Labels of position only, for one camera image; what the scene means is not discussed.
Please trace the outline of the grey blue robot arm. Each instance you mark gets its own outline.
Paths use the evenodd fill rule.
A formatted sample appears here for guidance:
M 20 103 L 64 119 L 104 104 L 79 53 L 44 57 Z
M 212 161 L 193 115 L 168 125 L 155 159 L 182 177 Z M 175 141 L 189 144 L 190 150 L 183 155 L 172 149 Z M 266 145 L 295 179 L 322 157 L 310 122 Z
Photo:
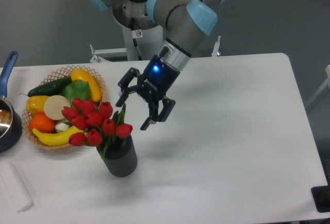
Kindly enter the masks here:
M 122 27 L 129 61 L 147 60 L 144 71 L 131 68 L 119 81 L 117 107 L 137 93 L 148 104 L 141 126 L 164 122 L 175 101 L 167 91 L 187 65 L 201 41 L 212 32 L 214 9 L 226 0 L 90 0 L 99 10 L 111 9 Z

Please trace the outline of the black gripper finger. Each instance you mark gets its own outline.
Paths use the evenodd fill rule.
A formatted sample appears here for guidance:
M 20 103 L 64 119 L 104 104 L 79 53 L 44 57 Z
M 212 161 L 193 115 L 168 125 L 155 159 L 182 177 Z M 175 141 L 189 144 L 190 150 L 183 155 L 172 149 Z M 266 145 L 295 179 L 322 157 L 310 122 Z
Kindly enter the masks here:
M 162 100 L 162 109 L 159 112 L 159 101 L 158 100 L 149 100 L 148 109 L 149 116 L 146 118 L 144 123 L 141 125 L 140 130 L 145 131 L 151 124 L 156 124 L 157 122 L 165 122 L 172 112 L 176 101 L 164 97 Z
M 140 76 L 139 70 L 137 68 L 131 67 L 118 82 L 118 86 L 120 87 L 121 90 L 120 90 L 120 98 L 115 104 L 116 107 L 122 107 L 126 102 L 129 94 L 137 91 L 138 89 L 137 85 L 129 86 L 129 84 L 134 78 L 138 78 L 139 76 Z

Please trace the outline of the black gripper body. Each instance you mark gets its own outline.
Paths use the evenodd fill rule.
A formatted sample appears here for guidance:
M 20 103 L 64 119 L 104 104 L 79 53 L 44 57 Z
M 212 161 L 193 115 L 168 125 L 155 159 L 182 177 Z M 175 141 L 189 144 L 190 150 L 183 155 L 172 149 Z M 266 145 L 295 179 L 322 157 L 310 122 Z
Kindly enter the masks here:
M 136 69 L 137 94 L 147 103 L 158 103 L 172 86 L 180 71 L 154 55 L 143 72 Z

